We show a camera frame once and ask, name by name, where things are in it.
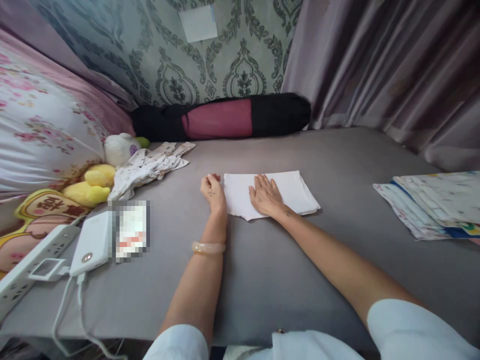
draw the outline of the printed baby garment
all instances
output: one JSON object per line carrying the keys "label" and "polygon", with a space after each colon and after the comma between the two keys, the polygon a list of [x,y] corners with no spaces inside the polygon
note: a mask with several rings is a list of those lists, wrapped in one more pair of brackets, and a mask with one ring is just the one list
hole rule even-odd
{"label": "printed baby garment", "polygon": [[134,189],[155,179],[161,180],[165,174],[189,164],[181,156],[196,145],[185,142],[174,151],[176,142],[164,142],[153,151],[140,149],[115,173],[113,189],[108,200],[128,200],[134,195]]}
{"label": "printed baby garment", "polygon": [[440,225],[461,226],[470,235],[480,233],[474,225],[480,224],[480,171],[394,176],[393,180]]}
{"label": "printed baby garment", "polygon": [[373,184],[373,188],[390,204],[400,221],[417,240],[443,240],[451,236],[398,186]]}

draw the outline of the stuffed toy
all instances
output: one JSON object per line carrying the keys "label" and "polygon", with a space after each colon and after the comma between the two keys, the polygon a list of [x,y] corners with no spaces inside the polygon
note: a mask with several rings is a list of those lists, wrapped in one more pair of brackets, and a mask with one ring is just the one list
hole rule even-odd
{"label": "stuffed toy", "polygon": [[120,135],[110,135],[103,143],[105,162],[116,169],[125,164],[137,150],[148,148],[150,141],[145,137],[132,137],[122,132]]}
{"label": "stuffed toy", "polygon": [[0,279],[37,246],[58,225],[68,225],[90,212],[89,208],[51,189],[28,196],[15,210],[23,225],[0,237]]}
{"label": "stuffed toy", "polygon": [[94,208],[107,201],[110,189],[114,186],[114,177],[113,166],[93,165],[82,176],[84,181],[67,186],[61,193],[84,207]]}

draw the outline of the woman's left hand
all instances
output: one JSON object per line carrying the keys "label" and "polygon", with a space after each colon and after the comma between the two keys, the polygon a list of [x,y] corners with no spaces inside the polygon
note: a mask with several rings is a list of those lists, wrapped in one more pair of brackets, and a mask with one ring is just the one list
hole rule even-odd
{"label": "woman's left hand", "polygon": [[210,211],[226,212],[227,200],[225,200],[224,189],[220,185],[220,175],[208,174],[200,183],[200,192],[210,204]]}

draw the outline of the gray bed sheet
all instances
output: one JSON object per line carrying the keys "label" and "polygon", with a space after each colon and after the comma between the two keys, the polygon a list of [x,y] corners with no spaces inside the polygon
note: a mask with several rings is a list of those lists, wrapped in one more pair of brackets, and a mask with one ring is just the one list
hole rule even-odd
{"label": "gray bed sheet", "polygon": [[[149,252],[89,273],[84,319],[93,335],[157,336],[192,255],[191,243],[200,238],[209,216],[199,192],[205,174],[300,170],[322,207],[307,216],[309,221],[374,262],[469,342],[480,345],[480,247],[467,240],[414,241],[372,187],[395,175],[437,172],[434,166],[364,128],[196,144],[184,156],[188,166],[139,188],[133,198],[150,200]],[[275,221],[229,216],[227,237],[214,345],[269,346],[271,333],[281,328],[318,330],[354,349],[375,349],[353,308]],[[73,252],[71,245],[64,257]],[[50,337],[65,284],[35,285],[7,316],[0,334]],[[83,338],[78,316],[71,290],[58,331],[62,338]]]}

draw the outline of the damask pattern wallpaper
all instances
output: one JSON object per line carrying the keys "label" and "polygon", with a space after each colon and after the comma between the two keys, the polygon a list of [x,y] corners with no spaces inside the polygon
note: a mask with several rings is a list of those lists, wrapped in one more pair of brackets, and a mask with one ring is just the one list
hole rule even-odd
{"label": "damask pattern wallpaper", "polygon": [[[139,104],[278,93],[302,0],[30,0],[92,70]],[[214,39],[187,43],[178,11],[212,5]]]}

